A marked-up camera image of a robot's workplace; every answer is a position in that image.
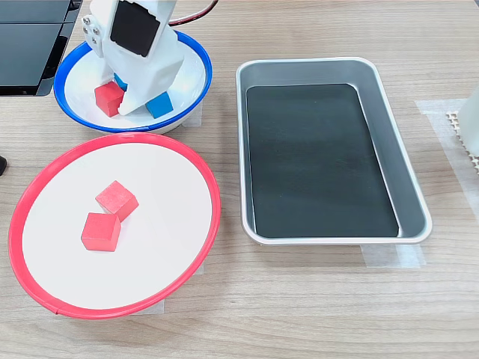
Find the baking pan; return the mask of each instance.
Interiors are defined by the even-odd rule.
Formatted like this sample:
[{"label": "baking pan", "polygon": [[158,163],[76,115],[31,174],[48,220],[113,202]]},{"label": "baking pan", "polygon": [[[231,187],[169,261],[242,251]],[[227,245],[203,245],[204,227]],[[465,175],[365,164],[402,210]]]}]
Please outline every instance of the baking pan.
[{"label": "baking pan", "polygon": [[412,244],[432,221],[377,69],[362,58],[237,71],[242,225],[263,245]]}]

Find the plate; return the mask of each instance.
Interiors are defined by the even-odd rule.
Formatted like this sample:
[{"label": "plate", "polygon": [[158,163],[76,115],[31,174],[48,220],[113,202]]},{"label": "plate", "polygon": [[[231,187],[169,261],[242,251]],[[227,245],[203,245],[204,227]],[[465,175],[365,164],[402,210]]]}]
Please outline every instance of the plate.
[{"label": "plate", "polygon": [[[139,207],[122,222],[115,252],[88,251],[85,220],[103,212],[95,197],[115,180]],[[215,177],[189,147],[161,135],[109,135],[65,153],[26,189],[10,224],[10,261],[26,292],[53,313],[125,316],[196,272],[220,214]]]}]

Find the wood grain surface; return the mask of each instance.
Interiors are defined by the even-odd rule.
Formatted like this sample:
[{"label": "wood grain surface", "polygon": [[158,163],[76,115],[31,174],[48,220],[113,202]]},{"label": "wood grain surface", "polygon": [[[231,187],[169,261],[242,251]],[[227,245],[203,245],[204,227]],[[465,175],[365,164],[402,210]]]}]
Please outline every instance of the wood grain surface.
[{"label": "wood grain surface", "polygon": [[[177,13],[207,1],[181,1]],[[83,5],[82,14],[88,9]],[[165,314],[83,322],[31,299],[10,267],[15,205],[53,159],[99,132],[53,95],[0,98],[0,358],[479,358],[479,226],[418,99],[479,84],[479,7],[456,1],[221,0],[181,27],[213,60],[203,126],[170,132],[222,192],[205,262]],[[68,46],[82,41],[79,24]],[[434,221],[422,269],[366,268],[360,247],[265,248],[240,224],[235,71],[261,58],[362,56],[377,65]]]}]

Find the red block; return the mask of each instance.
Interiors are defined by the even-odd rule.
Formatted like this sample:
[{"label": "red block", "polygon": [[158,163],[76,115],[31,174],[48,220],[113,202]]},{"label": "red block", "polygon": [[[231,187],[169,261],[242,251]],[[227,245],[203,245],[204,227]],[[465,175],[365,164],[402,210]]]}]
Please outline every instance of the red block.
[{"label": "red block", "polygon": [[96,200],[107,213],[117,215],[120,222],[138,207],[136,197],[117,181],[98,194]]},{"label": "red block", "polygon": [[123,102],[124,94],[125,92],[116,82],[109,82],[95,89],[97,106],[100,107],[108,117],[113,117],[118,114],[118,108]]},{"label": "red block", "polygon": [[120,230],[120,219],[116,215],[88,213],[82,233],[83,245],[89,251],[115,252]]}]

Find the blue cube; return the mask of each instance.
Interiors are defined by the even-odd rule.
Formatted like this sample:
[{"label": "blue cube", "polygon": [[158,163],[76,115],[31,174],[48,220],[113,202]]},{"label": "blue cube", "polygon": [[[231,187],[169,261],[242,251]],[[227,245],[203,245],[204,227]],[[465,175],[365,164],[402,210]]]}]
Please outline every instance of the blue cube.
[{"label": "blue cube", "polygon": [[121,79],[118,77],[116,73],[113,74],[115,78],[115,82],[117,83],[118,86],[120,86],[120,89],[126,92],[126,89],[128,88],[128,84],[125,84]]},{"label": "blue cube", "polygon": [[157,98],[147,102],[147,110],[151,113],[153,118],[161,117],[173,111],[170,96],[167,92],[162,93]]}]

